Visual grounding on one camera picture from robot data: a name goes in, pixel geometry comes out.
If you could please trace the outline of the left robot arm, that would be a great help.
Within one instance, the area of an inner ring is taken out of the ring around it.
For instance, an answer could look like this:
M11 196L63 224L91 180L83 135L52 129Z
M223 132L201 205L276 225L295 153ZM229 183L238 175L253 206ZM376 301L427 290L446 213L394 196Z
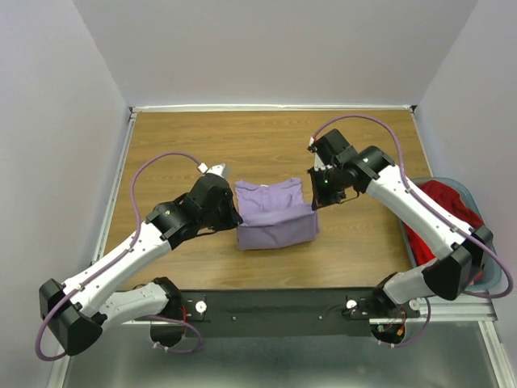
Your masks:
M189 192L156 205L136 231L91 267L63 283L49 279L40 286L43 328L52 332L66 356L84 352L104 331L133 319L182 321L182 295L167 278L133 291L118 288L200 230L216 233L242 223L223 170L222 165L208 169Z

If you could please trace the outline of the purple t shirt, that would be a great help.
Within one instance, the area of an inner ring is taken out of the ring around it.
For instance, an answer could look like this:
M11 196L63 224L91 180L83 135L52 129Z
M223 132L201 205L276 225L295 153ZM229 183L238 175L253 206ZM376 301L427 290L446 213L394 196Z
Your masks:
M312 242L320 231L317 213L304 201L302 181L290 178L270 185L235 183L237 246L242 251L270 250Z

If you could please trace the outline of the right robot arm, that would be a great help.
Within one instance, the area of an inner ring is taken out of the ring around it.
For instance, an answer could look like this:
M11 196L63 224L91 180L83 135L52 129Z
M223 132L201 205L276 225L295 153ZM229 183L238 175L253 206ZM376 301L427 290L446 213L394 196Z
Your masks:
M453 301L480 276L492 232L473 228L438 205L412 183L394 160L371 145L358 152L337 130L309 142L315 162L309 169L313 209L344 201L348 188L365 193L392 211L425 242L433 259L384 278L367 305L388 317L420 297Z

